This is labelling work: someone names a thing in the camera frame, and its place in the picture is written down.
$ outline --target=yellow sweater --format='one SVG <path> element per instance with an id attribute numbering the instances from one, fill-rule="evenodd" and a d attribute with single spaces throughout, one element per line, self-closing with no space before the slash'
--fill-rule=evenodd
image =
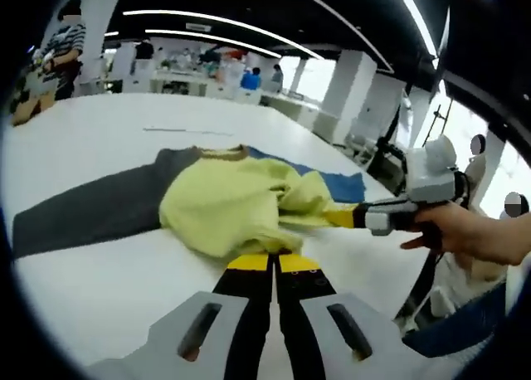
<path id="1" fill-rule="evenodd" d="M 160 204 L 162 227 L 187 247 L 215 257 L 297 251 L 301 239 L 280 230 L 279 222 L 332 226 L 324 212 L 335 203 L 318 172 L 300 176 L 279 160 L 225 155 L 184 170 Z"/>

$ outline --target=ceiling light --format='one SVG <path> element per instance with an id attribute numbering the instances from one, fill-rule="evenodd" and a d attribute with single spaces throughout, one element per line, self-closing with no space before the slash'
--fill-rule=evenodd
<path id="1" fill-rule="evenodd" d="M 424 45 L 426 46 L 426 49 L 430 53 L 430 55 L 437 56 L 437 49 L 435 48 L 435 44 L 433 44 L 433 40 L 431 39 L 430 32 L 428 31 L 428 27 L 426 26 L 426 22 L 424 22 L 424 18 L 422 17 L 420 11 L 417 8 L 417 5 L 413 0 L 402 0 L 404 4 L 406 4 L 407 10 L 409 13 L 411 13 L 413 17 L 413 21 L 415 21 L 418 31 L 421 33 L 422 40 L 424 40 Z"/>
<path id="2" fill-rule="evenodd" d="M 336 18 L 338 18 L 341 22 L 343 22 L 350 30 L 352 30 L 354 33 L 358 35 L 359 38 L 363 40 L 365 44 L 374 52 L 374 54 L 380 58 L 380 61 L 383 62 L 383 64 L 387 67 L 388 73 L 394 74 L 394 70 L 392 69 L 391 65 L 389 65 L 389 62 L 385 60 L 383 55 L 380 53 L 379 50 L 376 49 L 376 47 L 356 28 L 352 23 L 350 23 L 343 15 L 341 15 L 339 12 L 337 12 L 335 9 L 330 7 L 327 3 L 321 1 L 321 0 L 312 0 L 313 2 L 318 3 L 321 7 L 326 9 L 328 12 L 330 12 L 332 15 L 334 15 Z"/>
<path id="3" fill-rule="evenodd" d="M 282 36 L 279 36 L 278 34 L 268 32 L 267 30 L 260 29 L 259 27 L 254 27 L 252 25 L 248 25 L 247 23 L 233 21 L 231 19 L 227 19 L 224 17 L 215 17 L 213 15 L 207 15 L 204 13 L 197 13 L 197 12 L 187 12 L 187 11 L 169 11 L 169 10 L 163 10 L 163 9 L 147 9 L 147 10 L 140 10 L 140 11 L 126 11 L 124 12 L 125 16 L 130 15 L 180 15 L 183 17 L 200 17 L 202 19 L 210 19 L 211 21 L 217 21 L 217 22 L 224 22 L 229 23 L 234 26 L 243 27 L 248 30 L 252 30 L 254 32 L 266 35 L 271 38 L 275 38 L 276 40 L 282 41 L 285 44 L 290 44 L 291 46 L 294 46 L 295 48 L 301 50 L 302 52 L 306 52 L 308 55 L 311 55 L 312 57 L 316 59 L 324 59 L 321 55 L 309 50 L 305 46 L 301 46 L 300 44 L 297 44 L 294 41 L 288 40 L 287 38 L 284 38 Z"/>
<path id="4" fill-rule="evenodd" d="M 252 46 L 251 44 L 246 44 L 245 42 L 231 40 L 230 38 L 225 38 L 225 37 L 212 36 L 210 34 L 195 33 L 195 32 L 181 32 L 179 30 L 159 30 L 159 29 L 146 29 L 146 33 L 177 34 L 179 36 L 201 37 L 201 38 L 206 38 L 209 40 L 228 42 L 229 44 L 233 44 L 235 46 L 244 46 L 245 48 L 249 48 L 251 50 L 258 51 L 258 52 L 263 52 L 264 54 L 271 55 L 275 58 L 282 57 L 276 52 L 268 51 L 268 50 L 265 50 L 264 48 L 259 48 L 258 46 Z"/>

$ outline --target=white table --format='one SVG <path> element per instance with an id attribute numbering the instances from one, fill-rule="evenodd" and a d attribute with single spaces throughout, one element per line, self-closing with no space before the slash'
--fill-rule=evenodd
<path id="1" fill-rule="evenodd" d="M 144 131 L 143 127 L 229 135 Z M 11 230 L 16 213 L 68 188 L 151 163 L 162 148 L 210 149 L 249 144 L 325 172 L 358 168 L 340 152 L 276 110 L 194 96 L 95 95 L 58 102 L 2 147 L 2 207 Z M 366 199 L 389 197 L 363 175 Z M 338 292 L 352 291 L 390 319 L 409 295 L 426 251 L 402 251 L 401 232 L 309 231 L 304 254 L 319 261 Z M 169 231 L 28 256 L 15 263 L 37 317 L 57 345 L 82 365 L 119 358 L 145 343 L 149 326 L 198 290 L 212 290 L 224 263 L 188 250 Z M 271 329 L 259 378 L 292 378 L 271 305 Z"/>
<path id="2" fill-rule="evenodd" d="M 289 96 L 262 91 L 262 96 L 269 98 L 269 106 L 279 110 L 310 131 L 314 128 L 321 109 L 314 104 L 295 100 Z"/>
<path id="3" fill-rule="evenodd" d="M 218 85 L 218 83 L 209 79 L 199 72 L 193 73 L 176 73 L 173 71 L 156 70 L 151 77 L 151 92 L 161 93 L 164 83 L 171 81 L 179 81 L 188 83 L 190 86 L 190 95 L 201 96 L 206 94 L 206 89 L 210 85 Z"/>

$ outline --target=black ceiling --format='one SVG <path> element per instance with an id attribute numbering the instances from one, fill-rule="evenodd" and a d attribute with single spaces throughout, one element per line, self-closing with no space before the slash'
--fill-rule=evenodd
<path id="1" fill-rule="evenodd" d="M 417 53 L 427 54 L 420 34 L 402 0 L 322 0 L 361 32 L 397 68 L 408 71 L 417 61 Z M 416 0 L 430 25 L 438 45 L 449 0 Z M 366 44 L 336 16 L 312 0 L 120 0 L 109 30 L 121 38 L 141 37 L 146 28 L 186 30 L 186 22 L 212 26 L 212 35 L 244 41 L 260 47 L 274 47 L 281 42 L 261 34 L 204 19 L 144 15 L 124 17 L 123 11 L 135 9 L 177 9 L 226 17 L 274 32 L 300 44 L 327 43 L 341 48 L 364 50 L 386 66 Z M 321 52 L 327 57 L 337 52 Z M 304 55 L 294 50 L 291 55 Z"/>
<path id="2" fill-rule="evenodd" d="M 356 27 L 382 53 L 395 77 L 415 80 L 429 90 L 434 82 L 430 57 L 417 26 L 402 0 L 322 0 Z M 531 74 L 530 0 L 414 0 L 438 48 L 446 11 L 451 9 L 451 32 L 445 66 L 520 113 L 529 102 Z M 366 51 L 386 66 L 336 16 L 312 0 L 119 0 L 109 31 L 119 38 L 140 38 L 144 29 L 186 30 L 186 22 L 212 26 L 211 34 L 263 48 L 281 42 L 240 27 L 190 17 L 143 15 L 125 17 L 123 11 L 173 9 L 226 17 L 261 27 L 300 44 L 329 44 Z M 305 55 L 298 50 L 282 55 Z M 337 58 L 337 51 L 317 51 Z M 421 58 L 420 71 L 418 63 Z"/>

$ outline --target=human arm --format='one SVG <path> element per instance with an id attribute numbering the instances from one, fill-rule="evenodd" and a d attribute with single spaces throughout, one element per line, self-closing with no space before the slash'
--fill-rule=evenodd
<path id="1" fill-rule="evenodd" d="M 44 48 L 41 49 L 40 57 L 44 58 L 48 54 L 48 52 L 51 51 L 52 47 L 53 47 L 53 36 L 51 37 L 50 40 L 48 40 Z"/>
<path id="2" fill-rule="evenodd" d="M 448 203 L 419 212 L 415 222 L 432 222 L 439 227 L 443 251 L 513 266 L 519 265 L 531 252 L 531 213 L 495 220 Z M 404 243 L 402 248 L 414 249 L 424 245 L 421 236 Z"/>
<path id="3" fill-rule="evenodd" d="M 85 26 L 78 25 L 72 33 L 71 49 L 64 55 L 55 56 L 44 65 L 46 71 L 51 71 L 53 67 L 75 61 L 82 53 L 85 45 Z"/>

